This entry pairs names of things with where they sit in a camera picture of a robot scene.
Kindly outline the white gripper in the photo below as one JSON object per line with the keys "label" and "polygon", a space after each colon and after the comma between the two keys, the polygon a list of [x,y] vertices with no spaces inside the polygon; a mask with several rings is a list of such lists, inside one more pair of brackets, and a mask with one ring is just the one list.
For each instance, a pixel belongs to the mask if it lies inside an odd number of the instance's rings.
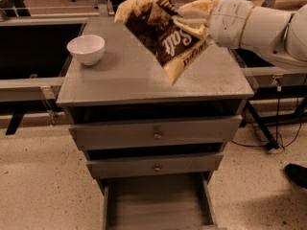
{"label": "white gripper", "polygon": [[196,0],[178,8],[174,23],[194,37],[206,39],[206,19],[210,17],[208,27],[213,41],[219,47],[238,48],[253,8],[247,0]]}

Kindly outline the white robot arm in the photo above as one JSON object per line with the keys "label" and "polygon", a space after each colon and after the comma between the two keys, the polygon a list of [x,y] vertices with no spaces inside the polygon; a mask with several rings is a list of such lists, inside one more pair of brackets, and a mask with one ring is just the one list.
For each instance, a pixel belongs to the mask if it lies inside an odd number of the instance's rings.
{"label": "white robot arm", "polygon": [[284,69],[307,69],[307,6],[282,11],[248,0],[197,0],[179,7],[173,20],[219,47],[251,51]]}

